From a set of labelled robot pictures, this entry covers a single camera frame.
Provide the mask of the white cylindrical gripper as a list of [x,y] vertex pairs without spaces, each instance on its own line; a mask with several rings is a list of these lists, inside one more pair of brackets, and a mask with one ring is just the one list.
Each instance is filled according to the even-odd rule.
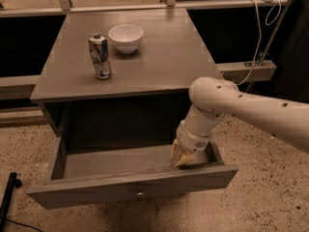
[[222,114],[204,111],[192,105],[177,128],[170,155],[171,164],[183,167],[205,163],[206,155],[197,152],[205,150],[211,140],[212,129],[222,119]]

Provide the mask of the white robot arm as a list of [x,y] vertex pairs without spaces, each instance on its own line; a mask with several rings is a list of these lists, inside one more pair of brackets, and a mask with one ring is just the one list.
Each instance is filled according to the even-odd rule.
[[226,114],[309,153],[309,104],[246,94],[225,79],[200,77],[189,88],[191,106],[177,128],[171,164],[201,164],[211,131]]

